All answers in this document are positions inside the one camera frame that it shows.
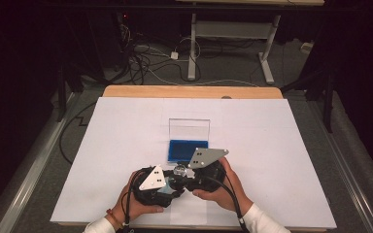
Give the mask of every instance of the desk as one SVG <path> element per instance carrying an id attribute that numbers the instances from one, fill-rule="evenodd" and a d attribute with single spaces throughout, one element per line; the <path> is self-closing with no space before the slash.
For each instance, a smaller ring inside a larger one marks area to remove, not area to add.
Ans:
<path id="1" fill-rule="evenodd" d="M 224 96 L 232 99 L 219 99 Z M 274 87 L 108 86 L 51 221 L 98 219 L 116 203 L 132 171 L 157 164 L 169 169 L 171 117 L 210 119 L 210 148 L 229 150 L 247 194 L 280 223 L 292 230 L 336 227 L 288 101 Z M 164 213 L 140 216 L 131 226 L 240 229 L 234 213 L 189 192 Z"/>
<path id="2" fill-rule="evenodd" d="M 294 6 L 322 6 L 323 0 L 179 0 L 181 2 L 199 3 L 223 3 L 223 4 L 256 4 L 256 5 L 294 5 Z M 225 22 L 225 21 L 199 21 L 196 20 L 196 14 L 192 14 L 191 32 L 190 32 L 190 56 L 188 64 L 189 80 L 195 80 L 196 37 L 228 37 L 244 39 L 266 39 L 264 52 L 258 54 L 259 62 L 265 80 L 268 84 L 274 83 L 271 69 L 268 65 L 268 54 L 274 42 L 275 33 L 278 29 L 278 23 L 281 16 L 275 16 L 271 23 L 249 23 L 249 22 Z"/>

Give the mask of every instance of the floor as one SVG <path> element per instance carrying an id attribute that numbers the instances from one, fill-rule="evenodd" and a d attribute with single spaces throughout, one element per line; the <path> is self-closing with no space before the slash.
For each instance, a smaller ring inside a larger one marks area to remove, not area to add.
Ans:
<path id="1" fill-rule="evenodd" d="M 143 76 L 133 63 L 134 83 L 267 86 L 257 60 L 257 53 L 262 51 L 263 46 L 263 41 L 202 41 L 202 51 L 197 59 L 199 80 L 188 82 L 183 80 L 187 76 L 186 62 L 159 63 L 167 60 L 166 56 L 173 48 L 144 44 L 136 50 L 146 52 L 142 55 L 148 60 L 144 58 L 143 61 L 150 62 L 150 71 Z M 281 87 L 298 78 L 308 58 L 299 50 L 301 46 L 302 43 L 296 40 L 284 46 L 273 46 L 268 58 L 275 79 L 272 86 Z M 187 59 L 186 53 L 180 55 L 179 60 Z M 107 77 L 115 73 L 113 68 L 105 70 Z M 134 84 L 130 74 L 117 82 Z M 96 102 L 105 88 L 88 77 L 83 77 L 83 83 L 83 93 L 71 93 L 65 119 L 56 122 L 57 108 L 54 109 L 52 118 L 0 197 L 0 232 L 84 230 L 82 226 L 60 226 L 49 221 L 70 169 L 67 160 L 73 161 L 85 134 L 85 125 L 90 120 L 93 111 L 90 104 Z M 328 232 L 373 232 L 373 163 L 345 116 L 336 93 L 332 134 L 328 134 L 322 125 L 320 101 L 306 101 L 302 90 L 292 90 L 284 96 L 290 103 L 338 226 Z M 135 232 L 174 231 L 136 229 Z"/>

